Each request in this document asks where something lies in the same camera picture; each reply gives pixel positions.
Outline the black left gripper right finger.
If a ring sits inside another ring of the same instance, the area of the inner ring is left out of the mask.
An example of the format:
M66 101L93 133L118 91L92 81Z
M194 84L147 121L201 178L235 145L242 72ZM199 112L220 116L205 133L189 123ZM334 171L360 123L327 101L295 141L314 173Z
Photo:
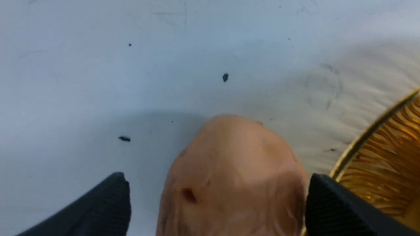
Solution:
M418 236L324 174L310 178L306 198L307 236Z

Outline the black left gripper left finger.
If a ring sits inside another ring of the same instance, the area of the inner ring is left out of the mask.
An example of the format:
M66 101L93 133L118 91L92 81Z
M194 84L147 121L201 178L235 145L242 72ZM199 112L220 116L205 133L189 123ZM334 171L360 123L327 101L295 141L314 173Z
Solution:
M115 172L21 236L125 236L132 216L130 185Z

